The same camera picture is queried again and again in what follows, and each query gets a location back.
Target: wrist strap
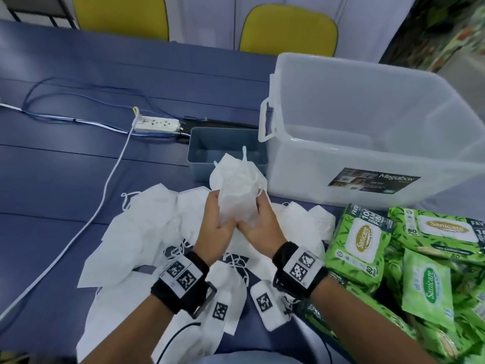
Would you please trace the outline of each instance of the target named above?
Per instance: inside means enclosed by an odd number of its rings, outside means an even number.
[[[151,293],[173,314],[185,310],[196,319],[217,292],[212,284],[205,281],[208,273],[207,264],[190,251],[167,264],[151,288]],[[211,294],[206,298],[209,288]]]
[[[292,242],[278,249],[273,263],[278,268],[273,286],[300,300],[308,298],[328,274],[322,261],[306,248]]]

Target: white power strip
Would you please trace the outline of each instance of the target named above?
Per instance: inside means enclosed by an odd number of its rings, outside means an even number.
[[[153,117],[140,115],[135,124],[138,133],[178,133],[180,122],[169,117]]]

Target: hand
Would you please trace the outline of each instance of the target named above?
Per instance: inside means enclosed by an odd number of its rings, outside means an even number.
[[[235,227],[235,220],[229,220],[224,225],[220,225],[219,190],[210,192],[193,251],[210,267],[226,252]]]
[[[278,249],[286,243],[286,238],[264,191],[256,198],[256,203],[259,210],[256,227],[239,221],[238,229],[258,252],[272,259]]]

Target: table surface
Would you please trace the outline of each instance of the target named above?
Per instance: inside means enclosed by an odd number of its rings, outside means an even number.
[[[76,79],[110,88],[79,89],[70,80],[39,86],[35,96],[75,92],[112,104],[148,109],[136,88],[175,116],[209,117],[257,125],[276,57],[115,35],[0,21],[0,99],[21,105],[41,79]],[[50,96],[32,110],[104,122],[128,129],[129,109],[74,96]],[[106,178],[126,136],[92,126],[49,124],[0,109],[0,311],[52,262],[96,210]],[[85,259],[121,210],[121,193],[162,183],[174,191],[191,179],[185,144],[173,139],[130,139],[91,226],[55,268],[0,322],[0,349],[73,355],[94,289],[77,289]],[[274,198],[276,202],[284,199]],[[300,202],[305,208],[313,206]],[[326,207],[337,216],[341,210]],[[234,336],[218,352],[274,350],[311,362],[294,321],[273,332],[246,302]]]

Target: clear plastic bin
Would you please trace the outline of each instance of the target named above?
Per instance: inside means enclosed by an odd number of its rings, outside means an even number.
[[[268,192],[321,204],[405,206],[485,172],[476,114],[438,75],[395,66],[279,55],[258,139]]]

